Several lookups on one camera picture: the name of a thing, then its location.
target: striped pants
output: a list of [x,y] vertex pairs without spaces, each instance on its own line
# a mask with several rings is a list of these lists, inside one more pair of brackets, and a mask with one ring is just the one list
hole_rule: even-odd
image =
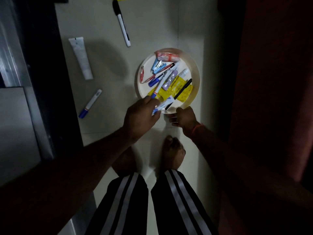
[[[168,170],[151,190],[157,228],[163,234],[218,234],[182,173]],[[134,173],[113,180],[85,235],[147,234],[148,188]]]

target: white plate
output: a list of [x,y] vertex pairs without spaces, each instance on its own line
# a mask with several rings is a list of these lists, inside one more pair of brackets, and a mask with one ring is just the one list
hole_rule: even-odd
[[136,87],[138,97],[140,97],[140,98],[144,98],[156,86],[156,85],[154,85],[153,87],[149,87],[148,82],[147,83],[140,83],[140,73],[141,73],[142,66],[143,66],[144,71],[145,71],[145,75],[143,77],[143,82],[153,75],[151,73],[151,67],[152,67],[152,65],[156,59],[156,53],[157,52],[166,52],[166,53],[178,54],[180,59],[181,59],[181,63],[177,68],[178,73],[183,71],[185,68],[189,68],[189,72],[184,77],[184,80],[187,81],[190,78],[192,78],[192,80],[193,80],[191,85],[193,85],[194,88],[193,88],[192,92],[190,93],[188,99],[184,103],[180,102],[179,100],[175,100],[175,102],[167,110],[162,109],[162,113],[164,113],[164,114],[173,114],[173,113],[176,113],[176,108],[182,107],[183,109],[185,109],[196,98],[196,96],[198,94],[199,87],[200,87],[200,74],[199,74],[198,66],[195,63],[195,61],[190,57],[189,54],[187,54],[187,53],[185,53],[179,49],[164,48],[164,49],[160,49],[160,50],[156,51],[154,54],[151,54],[149,57],[147,57],[142,62],[142,64],[139,66],[138,73],[136,76],[135,87]]

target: person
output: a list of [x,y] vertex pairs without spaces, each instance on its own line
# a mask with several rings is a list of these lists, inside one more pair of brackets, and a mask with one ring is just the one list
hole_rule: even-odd
[[[0,188],[2,234],[57,234],[110,166],[119,178],[108,186],[86,234],[146,234],[148,189],[136,172],[131,145],[159,119],[149,96],[127,110],[124,124],[75,155],[37,166]],[[291,178],[236,152],[200,124],[191,107],[169,115],[212,169],[252,233],[312,233],[313,195]],[[168,136],[159,178],[151,190],[159,234],[217,234],[197,195],[177,169],[185,150]]]

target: bracelet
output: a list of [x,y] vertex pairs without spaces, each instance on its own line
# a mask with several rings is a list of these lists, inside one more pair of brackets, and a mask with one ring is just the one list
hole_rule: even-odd
[[200,127],[200,126],[204,126],[203,124],[198,124],[196,126],[194,126],[193,130],[191,131],[191,135],[194,134],[194,131],[196,130],[196,128]]

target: foot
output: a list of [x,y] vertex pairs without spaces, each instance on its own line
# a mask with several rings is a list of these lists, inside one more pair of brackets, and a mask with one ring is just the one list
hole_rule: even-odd
[[170,135],[167,136],[164,140],[162,148],[160,173],[166,172],[169,169],[177,170],[182,164],[185,155],[186,150],[178,138],[173,138]]
[[119,177],[124,177],[133,172],[137,172],[135,154],[131,147],[126,149],[126,151],[116,159],[112,164],[112,168]]

